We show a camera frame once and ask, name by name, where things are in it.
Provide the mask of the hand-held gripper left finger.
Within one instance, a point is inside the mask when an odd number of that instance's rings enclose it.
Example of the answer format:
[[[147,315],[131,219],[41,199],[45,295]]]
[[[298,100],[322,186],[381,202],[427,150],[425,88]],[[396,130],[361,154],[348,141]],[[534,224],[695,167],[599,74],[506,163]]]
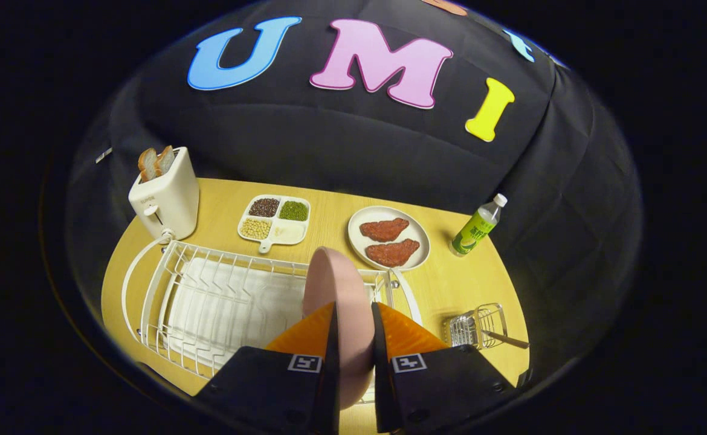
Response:
[[[295,329],[323,332],[312,353],[241,347],[193,397],[193,403],[240,434],[337,434],[340,356],[336,303]]]

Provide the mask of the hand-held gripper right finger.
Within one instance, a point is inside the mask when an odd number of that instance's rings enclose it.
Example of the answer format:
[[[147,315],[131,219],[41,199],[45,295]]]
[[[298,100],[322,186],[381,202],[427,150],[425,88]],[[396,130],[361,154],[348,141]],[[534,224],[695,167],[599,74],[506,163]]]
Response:
[[[517,389],[471,345],[450,347],[397,309],[371,305],[380,433],[467,434]]]

